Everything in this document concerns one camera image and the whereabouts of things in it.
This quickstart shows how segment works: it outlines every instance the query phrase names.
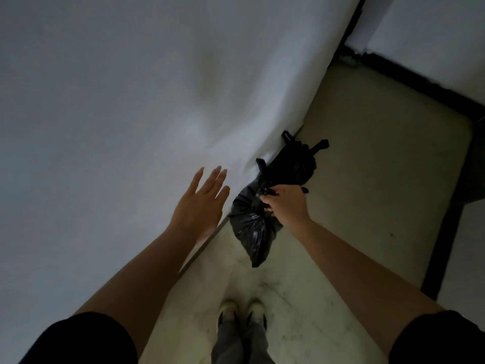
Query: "pants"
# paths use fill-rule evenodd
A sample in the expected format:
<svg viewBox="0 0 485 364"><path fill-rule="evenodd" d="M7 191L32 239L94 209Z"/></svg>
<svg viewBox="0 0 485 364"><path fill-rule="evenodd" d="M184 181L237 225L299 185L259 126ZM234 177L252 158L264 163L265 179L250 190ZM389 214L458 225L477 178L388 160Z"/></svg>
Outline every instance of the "pants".
<svg viewBox="0 0 485 364"><path fill-rule="evenodd" d="M261 325L250 323L240 337L235 322L224 322L212 349L212 364L275 364L267 350L266 332Z"/></svg>

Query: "foot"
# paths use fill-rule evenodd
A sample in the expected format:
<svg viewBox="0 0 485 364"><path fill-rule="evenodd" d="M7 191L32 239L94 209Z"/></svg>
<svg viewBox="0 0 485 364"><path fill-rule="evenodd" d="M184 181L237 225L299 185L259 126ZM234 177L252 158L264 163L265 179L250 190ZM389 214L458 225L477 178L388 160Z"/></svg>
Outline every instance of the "foot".
<svg viewBox="0 0 485 364"><path fill-rule="evenodd" d="M226 300L222 303L219 309L219 316L217 318L217 330L224 322L234 322L238 324L238 305L232 300Z"/></svg>
<svg viewBox="0 0 485 364"><path fill-rule="evenodd" d="M257 323L266 330L266 315L264 314L265 309L261 301L256 300L252 302L247 308L247 321L246 324L249 325L251 322Z"/></svg>

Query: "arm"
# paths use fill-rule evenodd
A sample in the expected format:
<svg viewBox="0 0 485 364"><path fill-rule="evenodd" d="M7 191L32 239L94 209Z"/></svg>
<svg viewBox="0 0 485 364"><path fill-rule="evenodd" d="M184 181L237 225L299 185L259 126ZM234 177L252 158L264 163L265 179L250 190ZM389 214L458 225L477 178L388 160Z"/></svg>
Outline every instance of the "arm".
<svg viewBox="0 0 485 364"><path fill-rule="evenodd" d="M175 208L163 234L125 265L75 312L99 312L114 318L130 334L138 354L148 342L165 299L197 240L210 236L229 196L226 170L217 167L196 192L203 168Z"/></svg>
<svg viewBox="0 0 485 364"><path fill-rule="evenodd" d="M312 221L299 186L277 185L272 189L277 195L262 195L261 200L302 243L386 354L414 318L443 311L413 285Z"/></svg>

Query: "black shirt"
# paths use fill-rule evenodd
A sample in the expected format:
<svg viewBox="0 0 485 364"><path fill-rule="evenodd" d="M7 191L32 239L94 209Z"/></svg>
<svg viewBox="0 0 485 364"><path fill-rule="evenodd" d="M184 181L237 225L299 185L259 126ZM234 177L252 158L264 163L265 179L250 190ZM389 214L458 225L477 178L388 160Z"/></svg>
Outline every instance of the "black shirt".
<svg viewBox="0 0 485 364"><path fill-rule="evenodd" d="M21 364L136 364L125 328L107 315L88 312L54 323L33 344ZM485 362L485 332L453 311L425 314L401 332L389 363Z"/></svg>

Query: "wall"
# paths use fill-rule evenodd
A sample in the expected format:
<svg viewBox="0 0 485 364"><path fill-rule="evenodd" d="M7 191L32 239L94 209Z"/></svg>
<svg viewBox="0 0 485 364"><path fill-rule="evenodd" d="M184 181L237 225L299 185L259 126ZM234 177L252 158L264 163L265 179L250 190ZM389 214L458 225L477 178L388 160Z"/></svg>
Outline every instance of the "wall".
<svg viewBox="0 0 485 364"><path fill-rule="evenodd" d="M458 231L438 303L453 309L485 330L485 200L467 204Z"/></svg>
<svg viewBox="0 0 485 364"><path fill-rule="evenodd" d="M2 0L0 361L302 123L358 0Z"/></svg>
<svg viewBox="0 0 485 364"><path fill-rule="evenodd" d="M484 10L485 0L367 0L348 44L485 104Z"/></svg>

